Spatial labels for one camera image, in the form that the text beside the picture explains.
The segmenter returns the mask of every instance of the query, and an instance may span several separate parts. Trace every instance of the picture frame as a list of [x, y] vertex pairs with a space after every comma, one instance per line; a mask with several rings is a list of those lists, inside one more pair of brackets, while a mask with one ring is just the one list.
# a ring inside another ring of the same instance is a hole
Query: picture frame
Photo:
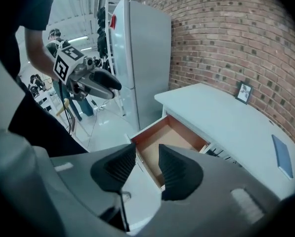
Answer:
[[241, 101], [242, 103], [247, 104], [252, 94], [252, 91], [253, 87], [251, 85], [241, 81], [235, 98]]

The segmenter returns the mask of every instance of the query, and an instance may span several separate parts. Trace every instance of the blue notebook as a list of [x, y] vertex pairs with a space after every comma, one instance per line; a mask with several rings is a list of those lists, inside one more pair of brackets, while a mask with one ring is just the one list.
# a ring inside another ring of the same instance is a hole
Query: blue notebook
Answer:
[[288, 147], [275, 135], [271, 135], [275, 145], [278, 168], [289, 178], [294, 177]]

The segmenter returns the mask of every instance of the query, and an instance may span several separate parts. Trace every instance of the desk drawer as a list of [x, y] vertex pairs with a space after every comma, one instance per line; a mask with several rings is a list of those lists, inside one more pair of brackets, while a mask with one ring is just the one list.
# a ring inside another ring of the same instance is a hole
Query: desk drawer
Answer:
[[158, 166], [159, 144], [191, 149], [195, 151], [195, 154], [199, 154], [201, 148], [207, 144], [203, 138], [172, 116], [159, 119], [134, 135], [131, 141], [136, 144], [138, 164], [142, 167], [143, 172], [151, 176], [159, 189], [163, 189], [162, 186], [165, 184]]

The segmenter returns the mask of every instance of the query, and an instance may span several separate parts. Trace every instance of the fluorescent light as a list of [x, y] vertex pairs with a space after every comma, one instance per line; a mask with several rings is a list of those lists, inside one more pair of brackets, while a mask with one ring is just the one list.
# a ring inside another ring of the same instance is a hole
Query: fluorescent light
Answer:
[[83, 36], [83, 37], [79, 37], [79, 38], [76, 38], [76, 39], [71, 39], [71, 40], [68, 41], [68, 43], [71, 43], [71, 42], [74, 42], [74, 41], [78, 41], [78, 40], [85, 40], [87, 38], [88, 38], [88, 36]]
[[92, 49], [92, 47], [84, 48], [81, 51], [86, 51], [86, 50], [90, 50], [90, 49]]

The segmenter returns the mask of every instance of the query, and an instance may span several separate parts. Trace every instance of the refrigerator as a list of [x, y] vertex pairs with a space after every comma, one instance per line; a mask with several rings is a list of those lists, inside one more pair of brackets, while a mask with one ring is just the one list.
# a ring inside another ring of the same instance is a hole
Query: refrigerator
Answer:
[[162, 116], [154, 96], [168, 90], [171, 19], [166, 13], [120, 0], [116, 6], [110, 40], [124, 118], [140, 131]]

